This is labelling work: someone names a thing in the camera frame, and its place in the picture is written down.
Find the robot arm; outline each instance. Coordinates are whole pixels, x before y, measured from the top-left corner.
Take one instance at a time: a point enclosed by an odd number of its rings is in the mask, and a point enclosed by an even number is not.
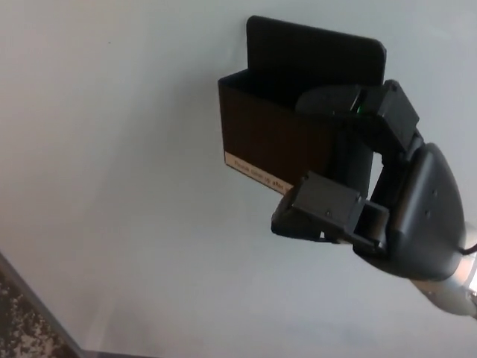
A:
[[[271,230],[280,236],[348,243],[363,260],[411,282],[440,309],[477,318],[477,230],[440,151],[416,128],[396,81],[379,87],[319,87],[296,111],[359,138],[382,155],[370,199],[313,172],[281,200]]]

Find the white label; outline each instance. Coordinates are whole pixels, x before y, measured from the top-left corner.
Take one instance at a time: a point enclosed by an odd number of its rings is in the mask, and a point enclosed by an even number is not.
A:
[[[269,188],[279,192],[280,194],[286,194],[293,186],[285,181],[264,172],[256,166],[245,162],[244,160],[237,158],[230,153],[225,152],[225,163],[238,170],[242,174],[247,175],[249,178],[252,178],[263,185],[268,186]]]

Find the cable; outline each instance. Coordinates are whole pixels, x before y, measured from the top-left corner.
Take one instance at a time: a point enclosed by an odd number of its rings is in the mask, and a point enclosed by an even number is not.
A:
[[[471,247],[471,248],[466,248],[466,249],[462,249],[462,250],[461,250],[461,254],[463,254],[464,256],[472,255],[472,254],[474,254],[475,252],[477,252],[477,245],[474,245],[474,246]]]

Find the black cardboard box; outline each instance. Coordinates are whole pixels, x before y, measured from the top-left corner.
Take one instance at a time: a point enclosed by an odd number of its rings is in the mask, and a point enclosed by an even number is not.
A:
[[[315,87],[382,84],[382,44],[253,16],[247,55],[247,69],[218,82],[225,163],[282,194],[312,170],[366,196],[373,152],[294,106]]]

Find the speckled floor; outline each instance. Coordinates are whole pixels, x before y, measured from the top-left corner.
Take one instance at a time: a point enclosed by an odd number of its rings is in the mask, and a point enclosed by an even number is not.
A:
[[[0,357],[76,358],[45,319],[1,272]]]

